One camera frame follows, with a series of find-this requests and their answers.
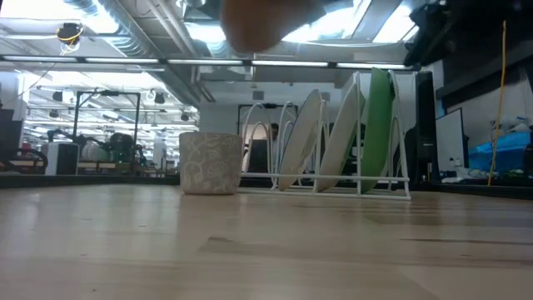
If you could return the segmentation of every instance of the ceramic cup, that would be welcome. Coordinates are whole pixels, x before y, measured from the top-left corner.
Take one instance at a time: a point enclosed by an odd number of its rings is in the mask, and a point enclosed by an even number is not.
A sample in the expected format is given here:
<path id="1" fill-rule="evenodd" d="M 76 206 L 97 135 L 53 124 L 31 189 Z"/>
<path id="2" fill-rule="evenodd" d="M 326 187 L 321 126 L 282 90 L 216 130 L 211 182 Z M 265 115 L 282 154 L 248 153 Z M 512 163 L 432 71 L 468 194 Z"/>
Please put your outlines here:
<path id="1" fill-rule="evenodd" d="M 180 135 L 180 182 L 187 194 L 230 195 L 241 181 L 242 137 L 227 133 Z"/>

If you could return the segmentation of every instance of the dish rack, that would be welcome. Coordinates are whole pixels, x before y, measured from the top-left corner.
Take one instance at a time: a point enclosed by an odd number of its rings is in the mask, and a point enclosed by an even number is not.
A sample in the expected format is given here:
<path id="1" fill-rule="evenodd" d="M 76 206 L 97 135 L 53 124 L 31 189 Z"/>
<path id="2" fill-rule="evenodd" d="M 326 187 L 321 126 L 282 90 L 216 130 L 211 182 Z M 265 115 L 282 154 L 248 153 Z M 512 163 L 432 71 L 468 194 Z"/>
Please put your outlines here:
<path id="1" fill-rule="evenodd" d="M 322 130 L 317 130 L 317 137 L 316 137 L 316 145 L 315 150 L 313 152 L 314 158 L 315 158 L 315 173 L 314 174 L 280 174 L 278 172 L 280 161 L 281 161 L 281 155 L 283 154 L 282 149 L 285 149 L 284 142 L 286 141 L 286 135 L 289 132 L 289 128 L 291 128 L 296 121 L 296 116 L 294 116 L 292 113 L 290 113 L 287 108 L 291 107 L 293 105 L 292 102 L 286 102 L 283 106 L 283 109 L 281 110 L 281 116 L 279 119 L 279 126 L 280 130 L 283 128 L 281 132 L 281 136 L 278 139 L 279 143 L 277 144 L 277 151 L 276 156 L 273 158 L 271 157 L 271 145 L 273 144 L 272 141 L 272 135 L 271 131 L 268 130 L 268 128 L 271 127 L 271 119 L 268 116 L 266 109 L 261 109 L 261 111 L 265 114 L 266 123 L 264 122 L 257 122 L 255 126 L 252 129 L 252 134 L 250 136 L 249 141 L 249 148 L 252 149 L 252 143 L 253 143 L 253 136 L 255 131 L 262 127 L 267 134 L 267 166 L 268 166 L 268 172 L 266 173 L 257 173 L 257 172 L 248 172 L 247 170 L 241 174 L 241 178 L 270 178 L 272 181 L 271 188 L 240 188 L 240 193 L 260 193 L 260 194 L 273 194 L 273 195 L 287 195 L 287 196 L 308 196 L 308 197 L 329 197 L 329 198 L 373 198 L 373 199 L 393 199 L 393 200 L 411 200 L 411 193 L 409 191 L 409 176 L 407 173 L 407 160 L 406 160 L 406 147 L 405 147 L 405 141 L 404 141 L 404 132 L 401 126 L 401 120 L 400 120 L 400 99 L 399 99 L 399 92 L 398 92 L 398 85 L 396 81 L 396 75 L 393 71 L 389 71 L 391 75 L 391 79 L 394 85 L 394 89 L 396 91 L 396 99 L 398 100 L 396 105 L 396 111 L 395 115 L 391 120 L 391 129 L 390 129 L 390 137 L 389 137 L 389 150 L 388 150 L 388 157 L 387 157 L 387 174 L 389 176 L 385 177 L 368 177 L 368 176 L 360 176 L 361 175 L 361 117 L 357 118 L 357 135 L 356 135 L 356 168 L 357 173 L 356 176 L 346 176 L 346 175 L 321 175 L 320 174 L 320 166 L 321 166 L 321 150 L 322 150 L 322 135 L 324 137 L 324 142 L 327 145 L 329 140 L 329 117 L 328 117 L 328 109 L 327 109 L 327 102 L 324 100 L 321 100 L 321 106 L 320 106 L 320 112 L 318 116 L 318 124 L 320 125 L 319 128 Z M 359 72 L 356 72 L 355 74 L 356 78 L 356 85 L 357 88 L 360 88 L 361 86 L 361 74 Z M 359 93 L 356 93 L 356 116 L 361 116 L 360 112 L 360 99 L 359 99 Z M 242 157 L 244 157 L 245 153 L 245 144 L 246 144 L 246 136 L 247 136 L 247 129 L 248 129 L 248 123 L 250 122 L 250 116 L 257 111 L 256 108 L 264 108 L 262 104 L 256 103 L 252 106 L 252 108 L 249 110 L 247 114 L 246 121 L 244 122 L 244 130 L 242 131 Z M 393 174 L 393 156 L 394 152 L 392 151 L 392 140 L 393 140 L 393 134 L 396 133 L 399 140 L 399 146 L 400 146 L 400 167 L 398 168 L 398 171 L 401 170 L 401 174 L 403 177 L 398 177 L 396 173 L 396 177 L 390 176 Z M 248 162 L 246 165 L 249 165 L 250 155 L 247 156 Z M 279 178 L 298 178 L 297 183 L 298 185 L 292 185 L 291 188 L 289 188 L 286 191 L 280 191 L 277 187 L 277 182 Z M 313 186 L 303 186 L 301 184 L 301 180 L 303 178 L 308 178 L 313 180 Z M 317 191 L 317 180 L 314 179 L 339 179 L 339 180 L 352 180 L 357 184 L 357 188 L 346 188 L 346 187 L 333 187 L 328 189 L 326 192 L 318 192 Z M 361 193 L 361 181 L 363 180 L 377 180 L 382 182 L 388 183 L 387 190 L 379 190 L 379 193 L 376 193 L 377 190 L 372 190 L 370 193 Z M 392 192 L 392 184 L 394 182 L 403 183 L 403 195 L 398 195 Z"/>

